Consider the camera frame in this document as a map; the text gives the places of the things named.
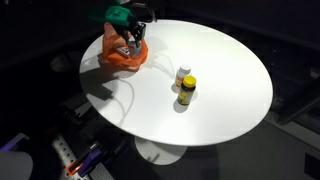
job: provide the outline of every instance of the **pill bottle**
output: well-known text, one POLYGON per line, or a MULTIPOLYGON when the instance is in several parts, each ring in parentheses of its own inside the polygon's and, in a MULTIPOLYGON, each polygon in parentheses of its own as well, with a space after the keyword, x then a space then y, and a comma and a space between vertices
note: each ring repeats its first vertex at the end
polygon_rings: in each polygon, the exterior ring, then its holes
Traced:
POLYGON ((178 95, 178 103, 181 105, 189 105, 192 95, 196 89, 197 80, 193 76, 186 76, 181 83, 180 92, 178 95))
POLYGON ((191 74, 191 67, 187 64, 182 64, 177 71, 176 75, 176 87, 180 88, 183 78, 191 74))

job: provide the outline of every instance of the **orange plastic bag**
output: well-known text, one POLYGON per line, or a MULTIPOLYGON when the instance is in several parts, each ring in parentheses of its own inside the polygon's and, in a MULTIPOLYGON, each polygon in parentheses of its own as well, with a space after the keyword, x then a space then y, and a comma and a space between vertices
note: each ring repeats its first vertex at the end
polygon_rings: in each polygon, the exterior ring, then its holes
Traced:
POLYGON ((110 23, 104 24, 104 35, 102 40, 103 61, 110 62, 113 65, 125 66, 130 69, 138 69, 147 59, 148 47, 144 40, 141 41, 141 52, 139 55, 124 57, 114 48, 128 47, 125 40, 119 36, 110 23))

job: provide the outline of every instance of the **table pedestal base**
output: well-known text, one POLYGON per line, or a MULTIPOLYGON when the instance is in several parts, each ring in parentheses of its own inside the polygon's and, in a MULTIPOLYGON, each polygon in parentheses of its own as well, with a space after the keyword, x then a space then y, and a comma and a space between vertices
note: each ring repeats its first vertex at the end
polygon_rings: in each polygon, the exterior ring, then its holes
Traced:
POLYGON ((141 156, 157 165, 167 165, 179 160, 186 152, 186 146, 173 146, 156 143, 135 137, 136 147, 141 156))

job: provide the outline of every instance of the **white round table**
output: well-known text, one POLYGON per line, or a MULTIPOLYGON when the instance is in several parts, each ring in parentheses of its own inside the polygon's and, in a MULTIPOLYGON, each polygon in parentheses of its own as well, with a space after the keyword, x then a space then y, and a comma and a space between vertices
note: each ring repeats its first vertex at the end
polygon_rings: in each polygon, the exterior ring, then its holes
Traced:
POLYGON ((97 111, 135 135, 140 154, 155 164, 178 160, 186 146, 239 137, 261 122, 272 102, 264 65, 247 47, 214 29, 175 20, 147 24, 149 52, 139 71, 101 65, 102 36, 85 52, 80 81, 97 111), (189 106, 174 89, 181 64, 192 67, 196 91, 189 106))

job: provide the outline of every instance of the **white bottle cap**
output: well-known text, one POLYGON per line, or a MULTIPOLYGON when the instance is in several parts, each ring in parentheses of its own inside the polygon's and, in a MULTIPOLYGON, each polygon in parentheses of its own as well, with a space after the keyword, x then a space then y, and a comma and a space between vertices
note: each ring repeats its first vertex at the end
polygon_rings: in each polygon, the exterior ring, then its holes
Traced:
POLYGON ((181 64, 180 70, 182 73, 189 74, 191 71, 191 67, 187 64, 181 64))

